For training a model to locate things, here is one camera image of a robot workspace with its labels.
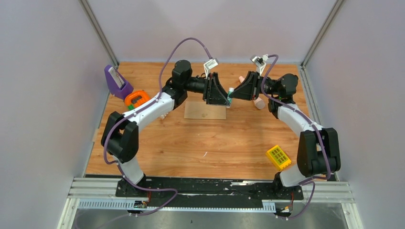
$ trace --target yellow object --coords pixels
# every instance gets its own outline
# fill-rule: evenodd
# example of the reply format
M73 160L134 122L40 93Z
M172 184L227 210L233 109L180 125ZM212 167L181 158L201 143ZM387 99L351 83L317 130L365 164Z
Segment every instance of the yellow object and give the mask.
M274 166L276 166L280 171L291 164L290 158L284 153L284 151L276 145L275 147L269 149L266 152L266 156L273 162Z

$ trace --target floor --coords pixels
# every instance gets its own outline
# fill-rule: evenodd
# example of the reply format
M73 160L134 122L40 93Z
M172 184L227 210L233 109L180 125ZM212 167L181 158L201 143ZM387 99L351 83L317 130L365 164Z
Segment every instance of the floor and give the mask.
M159 91L158 76L163 63L122 62L119 72L134 86L150 97ZM162 83L171 77L174 64L166 67ZM202 63L193 63L193 75L204 72ZM254 71L253 64L222 63L214 68L226 91L239 85L238 77ZM299 76L296 65L278 64L270 77L286 73ZM187 101L202 101L202 94L188 93ZM301 82L294 100L308 115ZM120 174L115 165L103 160L100 144L110 113L128 109L122 100L110 95L94 148L86 169L87 174ZM278 170L265 152L279 145L296 163L298 137L286 124L277 120L267 109L258 110L252 101L233 100L226 110L226 120L184 119L184 103L165 119L157 119L139 135L139 165L148 176L212 177L272 179Z

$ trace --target wooden tabletop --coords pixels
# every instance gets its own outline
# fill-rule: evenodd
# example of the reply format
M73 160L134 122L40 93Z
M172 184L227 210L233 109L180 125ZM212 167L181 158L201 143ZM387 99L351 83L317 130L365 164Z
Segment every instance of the wooden tabletop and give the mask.
M159 91L158 76L163 63L122 62L119 72L133 85L150 97ZM162 83L171 77L173 63L166 67ZM202 63L192 64L193 75L204 72ZM239 85L238 77L254 71L253 64L222 63L214 68L226 91ZM270 77L277 79L286 73L299 76L296 65L277 64ZM202 94L188 92L187 101L202 101ZM308 114L301 82L294 101ZM226 120L184 119L184 104L170 112L165 119L158 118L139 134L139 165L148 176L211 177L272 179L278 170L265 152L279 145L296 163L298 137L286 124L277 120L266 108L258 110L252 101L234 99L226 110ZM86 169L87 174L119 174L117 166L103 160L101 136L108 116L125 112L122 100L110 95L100 130Z

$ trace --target gray wall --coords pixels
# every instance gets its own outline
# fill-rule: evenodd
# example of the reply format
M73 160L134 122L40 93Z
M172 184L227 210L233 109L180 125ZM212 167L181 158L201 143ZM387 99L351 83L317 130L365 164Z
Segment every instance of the gray wall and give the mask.
M0 3L0 225L54 229L83 173L109 59L77 0Z
M404 228L405 1L348 0L308 66L366 229Z
M220 62L250 62L277 53L302 61L335 0L89 0L120 61L165 61L174 46L196 37ZM198 44L173 60L206 61Z

